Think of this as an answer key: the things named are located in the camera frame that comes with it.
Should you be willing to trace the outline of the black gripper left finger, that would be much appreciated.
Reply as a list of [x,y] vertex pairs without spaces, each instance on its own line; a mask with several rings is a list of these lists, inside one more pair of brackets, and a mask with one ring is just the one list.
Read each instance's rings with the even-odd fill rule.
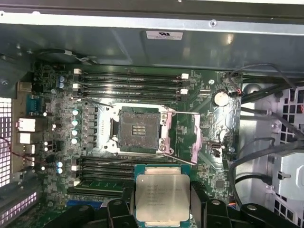
[[134,188],[126,188],[122,197],[94,209],[90,205],[73,206],[48,222],[46,228],[137,228],[133,215]]

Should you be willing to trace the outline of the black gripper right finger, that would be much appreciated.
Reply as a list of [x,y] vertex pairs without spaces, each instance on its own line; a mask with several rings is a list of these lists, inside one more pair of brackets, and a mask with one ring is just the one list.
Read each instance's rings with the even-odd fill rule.
[[190,211],[199,228],[296,228],[297,225],[267,208],[249,203],[235,210],[211,199],[197,181],[190,184]]

